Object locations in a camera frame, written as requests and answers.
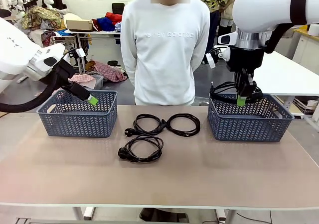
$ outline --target white sweatshirt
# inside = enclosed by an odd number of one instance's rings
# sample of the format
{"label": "white sweatshirt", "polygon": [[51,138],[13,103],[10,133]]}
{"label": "white sweatshirt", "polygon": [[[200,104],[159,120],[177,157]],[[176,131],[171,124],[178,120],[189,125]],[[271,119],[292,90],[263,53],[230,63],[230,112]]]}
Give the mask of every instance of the white sweatshirt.
{"label": "white sweatshirt", "polygon": [[164,6],[134,0],[125,6],[121,49],[137,105],[190,105],[193,72],[205,55],[209,9],[200,0]]}

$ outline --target basket rim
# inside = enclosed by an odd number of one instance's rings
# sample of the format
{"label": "basket rim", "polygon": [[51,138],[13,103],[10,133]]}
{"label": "basket rim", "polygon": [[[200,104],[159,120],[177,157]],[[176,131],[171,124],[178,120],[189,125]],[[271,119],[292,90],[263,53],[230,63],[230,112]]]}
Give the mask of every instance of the basket rim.
{"label": "basket rim", "polygon": [[[114,103],[115,103],[115,100],[116,100],[116,98],[117,98],[117,96],[118,96],[118,92],[117,91],[109,91],[109,90],[92,90],[92,89],[89,89],[89,91],[90,92],[99,92],[99,93],[115,93],[115,98],[114,98],[114,100],[113,100],[113,102],[112,102],[112,105],[111,105],[111,108],[110,108],[110,110],[107,112],[107,113],[105,113],[105,112],[103,112],[102,114],[91,114],[92,116],[106,116],[106,115],[108,115],[108,114],[110,114],[110,112],[111,111],[113,111],[114,110]],[[37,110],[36,110],[36,113],[37,114],[48,114],[48,115],[76,115],[76,116],[83,116],[83,115],[85,115],[85,116],[87,116],[88,114],[85,114],[85,113],[77,113],[77,114],[71,114],[71,113],[46,113],[46,112],[40,112],[40,110],[50,101],[50,99],[54,96],[54,95],[56,95],[58,92],[64,92],[64,93],[66,93],[67,91],[66,90],[64,90],[64,89],[59,89],[59,90],[57,90],[57,91],[55,91],[54,93],[52,93],[52,95],[50,96],[50,98],[48,98]]]}
{"label": "basket rim", "polygon": [[[237,95],[237,93],[221,93],[221,95]],[[260,119],[260,120],[294,120],[295,119],[295,117],[290,113],[290,111],[286,110],[284,105],[281,104],[281,102],[276,97],[274,97],[271,94],[264,94],[264,96],[265,95],[266,96],[270,96],[271,98],[273,98],[277,102],[277,104],[285,110],[285,112],[290,116],[290,118],[258,118],[258,117],[254,117],[254,118],[246,118],[246,119]],[[209,99],[211,100],[211,103],[212,103],[212,105],[214,106],[214,108],[216,110],[215,103],[213,102],[213,100],[210,97],[210,95],[209,95]],[[225,117],[222,117],[218,112],[216,112],[216,114],[220,118],[225,118]],[[242,119],[242,117],[227,117],[227,119]]]}

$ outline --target cardboard box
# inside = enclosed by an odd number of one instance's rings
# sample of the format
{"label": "cardboard box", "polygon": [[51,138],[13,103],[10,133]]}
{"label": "cardboard box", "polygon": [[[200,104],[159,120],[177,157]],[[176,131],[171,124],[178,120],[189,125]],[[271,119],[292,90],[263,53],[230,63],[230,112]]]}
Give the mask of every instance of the cardboard box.
{"label": "cardboard box", "polygon": [[92,20],[66,20],[70,31],[94,31]]}

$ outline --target blue-gray basket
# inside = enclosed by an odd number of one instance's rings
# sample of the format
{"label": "blue-gray basket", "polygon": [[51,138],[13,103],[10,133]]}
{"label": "blue-gray basket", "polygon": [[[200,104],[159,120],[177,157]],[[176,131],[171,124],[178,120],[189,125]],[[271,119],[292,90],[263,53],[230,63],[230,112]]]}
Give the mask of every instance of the blue-gray basket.
{"label": "blue-gray basket", "polygon": [[49,136],[107,138],[117,119],[117,92],[91,91],[99,101],[96,106],[70,93],[55,92],[37,113]]}
{"label": "blue-gray basket", "polygon": [[[236,94],[220,95],[236,98]],[[212,99],[209,102],[208,120],[220,141],[279,142],[293,119],[271,95],[243,107]]]}

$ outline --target white cabinet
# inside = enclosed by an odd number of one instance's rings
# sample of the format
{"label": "white cabinet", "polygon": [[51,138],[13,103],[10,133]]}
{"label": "white cabinet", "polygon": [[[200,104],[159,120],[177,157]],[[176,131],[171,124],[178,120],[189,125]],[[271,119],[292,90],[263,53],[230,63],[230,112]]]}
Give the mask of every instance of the white cabinet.
{"label": "white cabinet", "polygon": [[319,75],[319,41],[302,35],[293,61]]}

